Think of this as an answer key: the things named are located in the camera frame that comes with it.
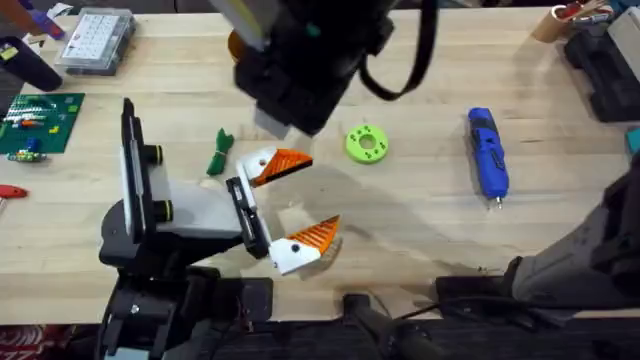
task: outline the wooden workbench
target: wooden workbench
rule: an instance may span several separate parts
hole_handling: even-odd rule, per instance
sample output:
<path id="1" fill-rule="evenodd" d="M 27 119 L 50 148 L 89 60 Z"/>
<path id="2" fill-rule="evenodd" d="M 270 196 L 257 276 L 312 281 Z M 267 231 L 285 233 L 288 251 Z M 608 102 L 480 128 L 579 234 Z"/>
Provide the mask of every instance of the wooden workbench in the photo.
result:
<path id="1" fill-rule="evenodd" d="M 590 113 L 581 74 L 554 45 L 528 38 L 546 9 L 444 10 L 425 83 L 387 103 L 355 80 L 313 140 L 284 142 L 252 123 L 252 101 L 233 86 L 230 27 L 217 14 L 140 15 L 116 77 L 67 78 L 61 92 L 87 93 L 64 155 L 41 165 L 0 161 L 0 182 L 30 190 L 0 216 L 0 324 L 97 322 L 115 279 L 98 261 L 100 224 L 121 197 L 122 98 L 146 140 L 162 144 L 173 179 L 221 186 L 205 169 L 220 127 L 235 135 L 230 160 L 277 144 L 309 152 L 313 167 L 256 191 L 274 236 L 342 215 L 337 246 L 286 277 L 244 249 L 205 260 L 228 276 L 270 276 L 274 319 L 327 319 L 341 295 L 368 290 L 394 315 L 433 297 L 440 275 L 499 273 L 572 230 L 624 173 L 620 127 Z M 404 84 L 417 13 L 395 12 L 396 31 L 372 61 L 376 78 Z M 74 18 L 61 21 L 66 28 Z M 42 55 L 53 61 L 56 44 Z M 23 92 L 34 90 L 27 86 Z M 506 150 L 511 191 L 503 210 L 477 194 L 466 138 L 470 107 L 491 108 Z M 390 152 L 364 166 L 343 150 L 358 124 L 383 128 Z"/>

